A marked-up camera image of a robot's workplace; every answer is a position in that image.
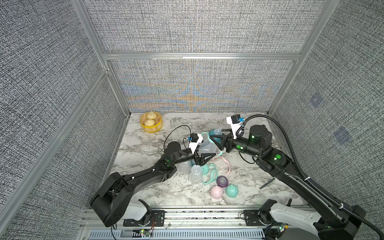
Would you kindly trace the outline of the dark teal nipple collar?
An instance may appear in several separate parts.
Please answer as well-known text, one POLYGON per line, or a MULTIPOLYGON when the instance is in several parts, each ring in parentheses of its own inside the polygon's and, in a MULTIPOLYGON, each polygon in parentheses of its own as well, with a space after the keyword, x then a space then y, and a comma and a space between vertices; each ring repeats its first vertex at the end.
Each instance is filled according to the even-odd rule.
MULTIPOLYGON (((209 136, 220 136, 222 135, 222 128, 218 128, 218 129, 213 129, 209 132, 209 136)), ((222 140, 221 138, 214 138, 215 141, 217 141, 218 143, 220 143, 222 140)))

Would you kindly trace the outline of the clear baby bottle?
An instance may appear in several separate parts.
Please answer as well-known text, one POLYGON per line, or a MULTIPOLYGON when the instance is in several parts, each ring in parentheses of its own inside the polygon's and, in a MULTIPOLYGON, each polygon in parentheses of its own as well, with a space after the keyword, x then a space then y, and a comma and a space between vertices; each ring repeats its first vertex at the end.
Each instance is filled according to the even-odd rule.
POLYGON ((217 146, 210 140, 205 139, 199 146, 198 153, 201 154, 213 154, 216 153, 217 146))

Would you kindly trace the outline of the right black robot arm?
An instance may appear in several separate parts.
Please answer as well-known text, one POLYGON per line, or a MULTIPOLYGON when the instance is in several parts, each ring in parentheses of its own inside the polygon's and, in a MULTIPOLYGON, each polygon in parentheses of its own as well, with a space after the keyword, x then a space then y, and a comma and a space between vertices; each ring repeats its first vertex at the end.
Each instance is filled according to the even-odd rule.
POLYGON ((341 203, 336 197, 327 200, 298 170, 297 164, 282 151, 272 147, 273 134, 264 125, 254 125, 249 137, 228 135, 212 135, 210 139, 220 150, 237 150, 239 153, 252 156, 256 164, 272 177, 285 183, 299 194, 312 208, 313 213, 294 209, 275 200, 267 200, 259 209, 256 219, 266 225, 285 223, 318 236, 321 240, 352 240, 360 225, 358 217, 364 217, 366 211, 359 206, 346 213, 339 209, 341 203))

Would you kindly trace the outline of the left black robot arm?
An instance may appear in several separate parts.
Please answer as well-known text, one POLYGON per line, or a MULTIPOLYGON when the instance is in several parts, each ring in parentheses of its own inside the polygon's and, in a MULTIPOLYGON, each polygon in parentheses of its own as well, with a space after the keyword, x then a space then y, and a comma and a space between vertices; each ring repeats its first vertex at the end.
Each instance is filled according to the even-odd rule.
POLYGON ((178 142, 171 142, 152 167, 130 175, 112 173, 91 198, 90 205, 105 227, 112 227, 120 219, 135 220, 145 226, 150 222, 152 209, 143 200, 131 204, 132 196, 148 186, 170 179, 177 171, 177 164, 193 160, 198 166, 203 166, 215 155, 199 156, 190 148, 182 150, 178 142))

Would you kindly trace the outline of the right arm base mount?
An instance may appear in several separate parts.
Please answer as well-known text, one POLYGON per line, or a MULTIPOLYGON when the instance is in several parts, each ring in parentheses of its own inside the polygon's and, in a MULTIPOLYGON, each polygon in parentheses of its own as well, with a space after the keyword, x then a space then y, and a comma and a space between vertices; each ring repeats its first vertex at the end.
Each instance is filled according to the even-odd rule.
POLYGON ((259 210, 244 210, 243 218, 248 227, 268 227, 280 226, 283 223, 276 222, 269 214, 260 213, 259 210))

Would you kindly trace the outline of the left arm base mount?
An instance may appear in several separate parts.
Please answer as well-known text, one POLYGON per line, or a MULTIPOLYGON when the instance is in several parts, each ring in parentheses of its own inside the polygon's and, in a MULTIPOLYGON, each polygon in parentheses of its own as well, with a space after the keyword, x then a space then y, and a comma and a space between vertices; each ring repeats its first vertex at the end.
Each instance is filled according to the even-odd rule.
POLYGON ((165 220, 165 211, 159 210, 159 211, 150 211, 140 219, 140 220, 133 220, 133 219, 124 219, 123 226, 124 227, 163 227, 164 226, 164 220, 165 220))

